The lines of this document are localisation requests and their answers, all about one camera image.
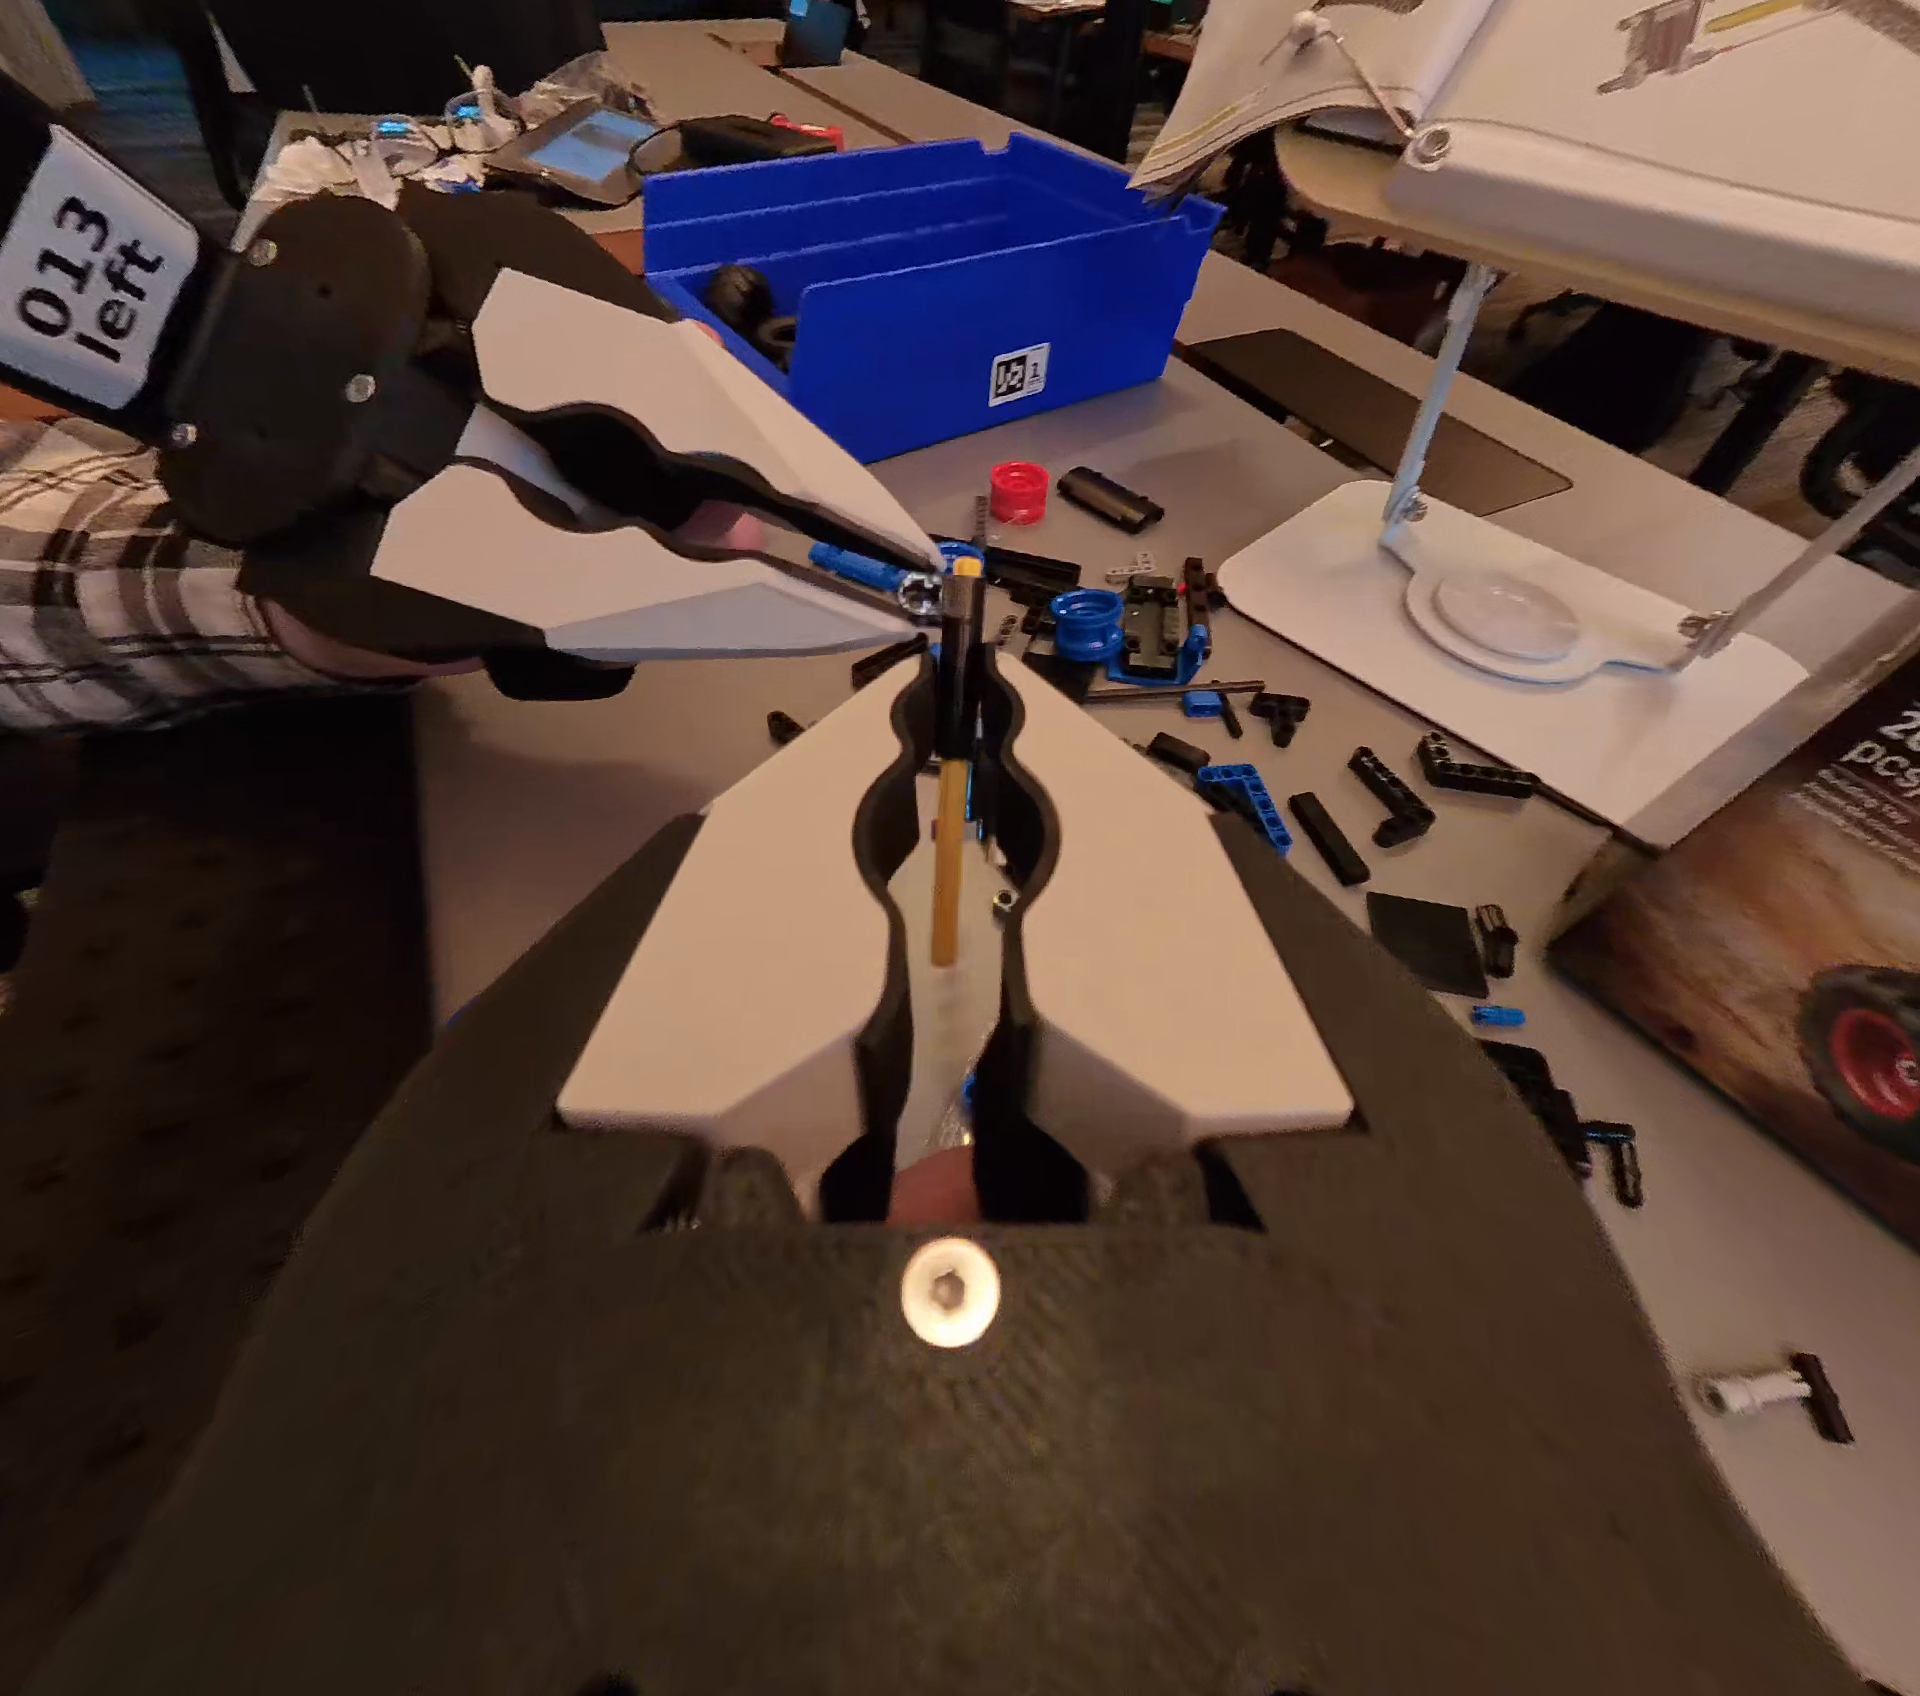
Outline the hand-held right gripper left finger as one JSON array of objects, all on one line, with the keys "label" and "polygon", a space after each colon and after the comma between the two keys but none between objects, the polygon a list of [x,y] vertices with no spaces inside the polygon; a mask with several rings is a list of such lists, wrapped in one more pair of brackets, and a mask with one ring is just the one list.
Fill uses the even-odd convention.
[{"label": "hand-held right gripper left finger", "polygon": [[906,923],[933,658],[890,666],[698,816],[556,1098],[566,1127],[769,1153],[881,1223],[913,1083]]}]

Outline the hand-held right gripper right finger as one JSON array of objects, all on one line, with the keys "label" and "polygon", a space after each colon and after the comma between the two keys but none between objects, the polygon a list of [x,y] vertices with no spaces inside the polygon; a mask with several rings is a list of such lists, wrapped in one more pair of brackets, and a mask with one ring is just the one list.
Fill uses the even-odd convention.
[{"label": "hand-held right gripper right finger", "polygon": [[1011,906],[974,1072],[974,1181],[1000,1225],[1075,1225],[1134,1167],[1333,1132],[1357,1100],[1260,892],[1287,862],[1101,728],[986,656],[986,813]]}]

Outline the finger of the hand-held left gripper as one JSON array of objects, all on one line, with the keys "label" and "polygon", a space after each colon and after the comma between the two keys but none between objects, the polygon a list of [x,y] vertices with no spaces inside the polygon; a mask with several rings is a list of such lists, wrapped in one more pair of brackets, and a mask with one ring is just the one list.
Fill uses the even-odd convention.
[{"label": "finger of the hand-held left gripper", "polygon": [[707,505],[908,570],[941,553],[901,504],[694,317],[502,271],[469,324],[480,401],[615,518]]},{"label": "finger of the hand-held left gripper", "polygon": [[[781,523],[901,570],[928,570],[928,530],[849,457],[663,457],[692,501]],[[547,652],[652,658],[852,652],[900,613],[778,547],[698,539],[643,518],[589,523],[494,460],[451,460],[369,510],[369,574],[433,605],[496,618]]]}]

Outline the yellow axle with black connector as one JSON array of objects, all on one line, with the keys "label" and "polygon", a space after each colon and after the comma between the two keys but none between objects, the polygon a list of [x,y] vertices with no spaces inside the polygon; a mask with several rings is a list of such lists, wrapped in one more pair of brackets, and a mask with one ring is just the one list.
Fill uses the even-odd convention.
[{"label": "yellow axle with black connector", "polygon": [[980,731],[985,553],[956,559],[941,597],[941,644],[933,676],[937,820],[930,956],[933,969],[959,961],[964,844]]}]

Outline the person's left forearm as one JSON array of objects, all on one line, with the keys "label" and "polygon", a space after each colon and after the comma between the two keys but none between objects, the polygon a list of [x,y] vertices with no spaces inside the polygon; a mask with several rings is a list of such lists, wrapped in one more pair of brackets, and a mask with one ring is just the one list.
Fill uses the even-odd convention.
[{"label": "person's left forearm", "polygon": [[7,734],[168,728],[359,688],[292,652],[238,555],[179,523],[153,451],[80,419],[4,423]]}]

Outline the grey desk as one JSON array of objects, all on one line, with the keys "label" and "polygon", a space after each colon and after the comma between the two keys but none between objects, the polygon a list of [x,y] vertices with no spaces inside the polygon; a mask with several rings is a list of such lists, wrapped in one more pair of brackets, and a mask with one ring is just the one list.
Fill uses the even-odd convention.
[{"label": "grey desk", "polygon": [[[662,114],[781,109],[845,123],[852,146],[889,138],[1002,146],[1011,123],[866,62],[795,76],[777,93],[721,22],[608,30],[621,66]],[[1292,329],[1407,392],[1428,360],[1233,261],[1206,256],[1179,338]],[[1787,530],[1623,455],[1499,388],[1470,382],[1470,427],[1566,478],[1506,526],[1683,605],[1724,607],[1797,555]],[[1159,498],[1155,559],[1218,567],[1353,474],[1246,406],[1187,362],[1145,387],[887,460],[879,478],[930,530],[967,530],[990,465],[1091,465]],[[1228,676],[1264,678],[1311,700],[1303,737],[1262,761],[1279,797],[1321,797],[1363,844],[1372,810],[1347,772],[1355,747],[1399,766],[1430,725],[1306,652],[1231,613],[1216,632]],[[1750,737],[1693,772],[1633,843],[1669,844],[1747,772],[1794,748],[1915,646],[1915,596],[1828,563],[1764,616],[1763,634],[1808,671]],[[437,1019],[502,975],[618,868],[659,822],[702,806],[769,752],[764,716],[811,721],[845,700],[852,658],[645,666],[606,703],[515,703],[480,678],[414,697],[422,870]],[[1643,1204],[1619,1202],[1609,1157],[1583,1186],[1596,1223],[1652,1319],[1676,1378],[1761,1371],[1782,1350],[1820,1355],[1851,1445],[1825,1442],[1785,1406],[1754,1419],[1684,1415],[1779,1563],[1867,1677],[1915,1691],[1915,1252],[1815,1177],[1738,1108],[1708,1092],[1546,966],[1563,900],[1636,868],[1635,850],[1549,798],[1445,800],[1427,843],[1387,856],[1374,888],[1447,903],[1499,903],[1523,961],[1496,996],[1527,1013],[1536,1045],[1588,1120],[1639,1136]]]}]

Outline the person's left hand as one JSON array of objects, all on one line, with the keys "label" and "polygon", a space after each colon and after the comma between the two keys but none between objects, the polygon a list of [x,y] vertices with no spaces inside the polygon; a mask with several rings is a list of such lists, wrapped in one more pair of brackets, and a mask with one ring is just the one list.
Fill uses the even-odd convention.
[{"label": "person's left hand", "polygon": [[[706,504],[679,530],[682,545],[757,549],[764,545],[762,522],[742,510],[721,504]],[[370,681],[422,681],[425,678],[445,676],[478,676],[484,673],[480,656],[461,656],[445,661],[419,661],[395,652],[376,652],[351,646],[328,637],[292,613],[272,597],[255,602],[257,613],[268,624],[277,646],[304,669],[330,676],[340,681],[370,684]]]}]

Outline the blue angled beam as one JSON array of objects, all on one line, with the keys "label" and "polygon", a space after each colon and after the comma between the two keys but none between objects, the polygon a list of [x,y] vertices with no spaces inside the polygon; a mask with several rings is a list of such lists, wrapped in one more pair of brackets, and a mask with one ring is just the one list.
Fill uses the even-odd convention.
[{"label": "blue angled beam", "polygon": [[1247,761],[1201,765],[1195,772],[1195,789],[1214,810],[1244,820],[1279,858],[1292,854],[1293,836],[1260,766]]}]

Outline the pile of black and blue bricks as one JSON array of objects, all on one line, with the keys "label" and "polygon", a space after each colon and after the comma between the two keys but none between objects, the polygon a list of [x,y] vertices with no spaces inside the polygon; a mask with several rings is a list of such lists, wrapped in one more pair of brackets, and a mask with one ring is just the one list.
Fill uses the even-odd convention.
[{"label": "pile of black and blue bricks", "polygon": [[[1050,597],[1042,597],[1042,593],[1032,585],[1020,585],[1017,590],[1017,600],[1028,605],[1024,626],[1050,626]],[[1068,663],[1056,656],[1054,650],[1032,656],[1030,669],[1038,676],[1044,676],[1048,681],[1054,681],[1074,703],[1081,703],[1081,696],[1094,684],[1094,666]],[[1190,716],[1216,716],[1222,731],[1228,732],[1239,732],[1240,724],[1237,700],[1244,700],[1244,713],[1249,719],[1265,719],[1279,744],[1287,744],[1293,737],[1297,724],[1306,719],[1311,708],[1306,697],[1273,692],[1252,697],[1190,693],[1182,697],[1155,700],[1162,705],[1182,700]],[[1155,734],[1145,747],[1145,752],[1151,760],[1159,760],[1162,766],[1183,773],[1190,784],[1195,784],[1195,772],[1201,765],[1255,765],[1244,758],[1211,760],[1209,751],[1199,748],[1195,742],[1185,737],[1173,737],[1168,732]],[[1387,820],[1382,820],[1377,829],[1377,844],[1404,844],[1417,839],[1428,830],[1428,806],[1422,804],[1422,798],[1412,795],[1405,780],[1385,765],[1375,748],[1355,748],[1350,766],[1357,780],[1369,791],[1380,795],[1385,800]],[[1347,830],[1333,820],[1321,797],[1311,791],[1297,791],[1287,797],[1285,804],[1292,813],[1292,816],[1285,820],[1292,836],[1309,839],[1311,850],[1333,870],[1340,885],[1360,888],[1369,882],[1372,871],[1364,858],[1357,854]],[[1504,908],[1499,908],[1496,903],[1483,903],[1471,914],[1477,919],[1477,934],[1480,939],[1485,977],[1501,981],[1510,979],[1518,963],[1518,931],[1510,926]],[[1516,1085],[1525,1104],[1540,1117],[1542,1127],[1547,1128],[1547,1136],[1571,1160],[1577,1177],[1591,1173],[1591,1149],[1604,1149],[1619,1202],[1630,1208],[1639,1208],[1643,1204],[1643,1167],[1639,1155],[1639,1136],[1635,1127],[1620,1121],[1583,1120],[1575,1108],[1573,1097],[1556,1085],[1547,1060],[1536,1049],[1496,1038],[1485,1042],[1483,1052],[1496,1060],[1501,1074]]]}]

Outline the grey tablet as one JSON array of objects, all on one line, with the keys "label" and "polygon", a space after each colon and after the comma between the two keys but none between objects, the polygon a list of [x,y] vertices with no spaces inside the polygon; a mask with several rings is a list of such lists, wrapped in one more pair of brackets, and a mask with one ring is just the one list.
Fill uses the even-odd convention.
[{"label": "grey tablet", "polygon": [[510,186],[559,194],[571,205],[612,210],[641,192],[636,161],[659,141],[659,123],[584,100],[484,154],[484,169]]}]

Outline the pile of white and blue scraps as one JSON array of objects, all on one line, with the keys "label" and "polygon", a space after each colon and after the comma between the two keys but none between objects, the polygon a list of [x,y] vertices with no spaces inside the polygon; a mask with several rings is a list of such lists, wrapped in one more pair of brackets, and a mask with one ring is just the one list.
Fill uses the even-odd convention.
[{"label": "pile of white and blue scraps", "polygon": [[527,123],[488,66],[463,60],[469,87],[449,99],[436,118],[385,114],[361,125],[312,125],[292,132],[255,186],[258,198],[359,194],[396,208],[403,190],[478,194],[493,177],[493,156],[514,146]]}]

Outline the black square panel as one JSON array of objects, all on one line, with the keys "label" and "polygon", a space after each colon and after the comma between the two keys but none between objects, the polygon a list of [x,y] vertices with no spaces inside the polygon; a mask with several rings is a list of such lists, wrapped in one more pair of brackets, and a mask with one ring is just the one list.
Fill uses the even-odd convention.
[{"label": "black square panel", "polygon": [[1369,890],[1366,923],[1387,949],[1428,991],[1470,999],[1488,997],[1475,914],[1428,900]]}]

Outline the black power adapter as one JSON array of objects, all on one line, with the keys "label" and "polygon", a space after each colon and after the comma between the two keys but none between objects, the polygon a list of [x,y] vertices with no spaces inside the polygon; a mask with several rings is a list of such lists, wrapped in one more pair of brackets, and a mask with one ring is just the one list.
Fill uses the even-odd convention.
[{"label": "black power adapter", "polygon": [[630,154],[628,166],[645,181],[655,174],[800,163],[845,148],[845,138],[833,125],[800,125],[785,117],[721,114],[662,123]]}]

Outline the blue storage bin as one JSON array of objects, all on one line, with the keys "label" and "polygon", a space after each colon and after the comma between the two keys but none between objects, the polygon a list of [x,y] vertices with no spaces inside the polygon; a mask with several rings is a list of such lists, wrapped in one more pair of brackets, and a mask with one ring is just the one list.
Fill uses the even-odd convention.
[{"label": "blue storage bin", "polygon": [[[866,463],[1166,374],[1222,208],[1017,132],[655,174],[643,272]],[[793,371],[702,304],[729,261],[800,315]]]}]

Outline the black grooved block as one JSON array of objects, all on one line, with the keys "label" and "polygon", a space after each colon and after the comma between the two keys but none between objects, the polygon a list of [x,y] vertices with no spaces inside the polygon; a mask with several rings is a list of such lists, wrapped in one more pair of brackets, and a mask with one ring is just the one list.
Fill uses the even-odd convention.
[{"label": "black grooved block", "polygon": [[1081,509],[1128,536],[1151,530],[1166,520],[1162,504],[1088,465],[1075,465],[1059,475],[1056,491],[1068,505]]}]

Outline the black dotted mat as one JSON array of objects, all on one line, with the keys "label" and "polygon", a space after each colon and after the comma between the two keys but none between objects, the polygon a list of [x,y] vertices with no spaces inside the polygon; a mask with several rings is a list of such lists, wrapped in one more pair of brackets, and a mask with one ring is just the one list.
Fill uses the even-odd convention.
[{"label": "black dotted mat", "polygon": [[413,708],[38,758],[2,1060],[2,1688],[108,1587],[431,1042]]}]

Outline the black toy set box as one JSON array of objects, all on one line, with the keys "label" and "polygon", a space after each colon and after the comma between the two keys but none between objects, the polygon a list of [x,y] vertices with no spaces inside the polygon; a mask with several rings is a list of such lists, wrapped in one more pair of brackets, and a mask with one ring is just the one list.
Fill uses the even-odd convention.
[{"label": "black toy set box", "polygon": [[1547,958],[1915,1249],[1915,656],[1571,915]]}]

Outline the white pin with black connector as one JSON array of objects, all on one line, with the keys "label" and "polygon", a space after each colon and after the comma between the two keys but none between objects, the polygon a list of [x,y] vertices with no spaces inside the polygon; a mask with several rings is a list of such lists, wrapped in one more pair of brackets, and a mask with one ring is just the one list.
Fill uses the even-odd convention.
[{"label": "white pin with black connector", "polygon": [[1691,1391],[1717,1419],[1756,1419],[1794,1407],[1825,1442],[1847,1446],[1857,1440],[1834,1379],[1815,1353],[1787,1353],[1779,1366],[1764,1371],[1696,1373]]}]

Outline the black chassis on blue frame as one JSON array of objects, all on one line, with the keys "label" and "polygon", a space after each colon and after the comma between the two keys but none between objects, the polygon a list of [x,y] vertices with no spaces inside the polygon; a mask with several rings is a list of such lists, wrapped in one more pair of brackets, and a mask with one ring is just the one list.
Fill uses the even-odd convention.
[{"label": "black chassis on blue frame", "polygon": [[1182,580],[1137,571],[1121,590],[1121,640],[1109,676],[1136,687],[1187,687],[1214,654],[1211,590],[1187,596]]}]

